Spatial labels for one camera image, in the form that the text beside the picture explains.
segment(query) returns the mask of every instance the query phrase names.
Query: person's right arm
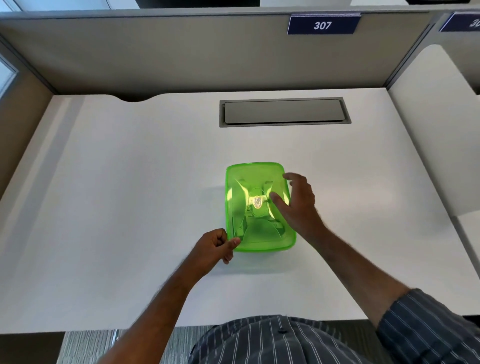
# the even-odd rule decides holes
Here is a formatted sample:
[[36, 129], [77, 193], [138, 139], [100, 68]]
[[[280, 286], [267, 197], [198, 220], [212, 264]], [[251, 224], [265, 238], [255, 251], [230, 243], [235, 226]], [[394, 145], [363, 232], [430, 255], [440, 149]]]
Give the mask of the person's right arm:
[[291, 180], [290, 204], [270, 198], [289, 225], [324, 258], [370, 319], [380, 341], [402, 363], [480, 363], [480, 330], [421, 290], [411, 290], [331, 232], [307, 179]]

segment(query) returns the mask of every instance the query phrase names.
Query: oval gold sticker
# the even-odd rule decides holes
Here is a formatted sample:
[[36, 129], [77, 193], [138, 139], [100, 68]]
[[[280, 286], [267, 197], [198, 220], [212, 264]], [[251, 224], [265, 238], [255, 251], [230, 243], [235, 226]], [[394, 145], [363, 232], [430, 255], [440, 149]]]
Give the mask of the oval gold sticker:
[[262, 198], [260, 196], [255, 196], [253, 198], [253, 207], [254, 208], [261, 208], [262, 207]]

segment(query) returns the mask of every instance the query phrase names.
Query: person's left hand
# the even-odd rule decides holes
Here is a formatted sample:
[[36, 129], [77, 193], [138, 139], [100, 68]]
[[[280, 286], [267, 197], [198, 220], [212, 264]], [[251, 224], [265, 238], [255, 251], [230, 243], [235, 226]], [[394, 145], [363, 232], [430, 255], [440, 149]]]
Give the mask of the person's left hand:
[[224, 229], [215, 229], [203, 234], [180, 268], [191, 275], [194, 284], [210, 272], [220, 259], [228, 264], [233, 258], [233, 250], [240, 244], [240, 238], [227, 241]]

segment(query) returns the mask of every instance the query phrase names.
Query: forearm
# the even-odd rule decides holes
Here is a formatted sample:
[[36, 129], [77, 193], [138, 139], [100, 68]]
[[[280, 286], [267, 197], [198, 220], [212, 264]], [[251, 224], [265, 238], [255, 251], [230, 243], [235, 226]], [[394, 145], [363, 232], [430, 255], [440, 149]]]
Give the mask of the forearm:
[[324, 226], [316, 230], [309, 242], [375, 327], [393, 302], [409, 291], [406, 285], [379, 269]]
[[99, 364], [158, 364], [193, 285], [180, 266]]

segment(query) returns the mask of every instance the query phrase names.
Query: desk number plate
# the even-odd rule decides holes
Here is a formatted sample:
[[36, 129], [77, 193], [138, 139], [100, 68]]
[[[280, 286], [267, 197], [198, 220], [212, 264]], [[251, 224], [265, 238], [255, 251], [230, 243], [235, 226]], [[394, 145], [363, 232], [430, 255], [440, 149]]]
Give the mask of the desk number plate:
[[360, 18], [359, 13], [291, 15], [287, 34], [353, 34]]
[[480, 12], [455, 12], [440, 28], [441, 32], [480, 32]]

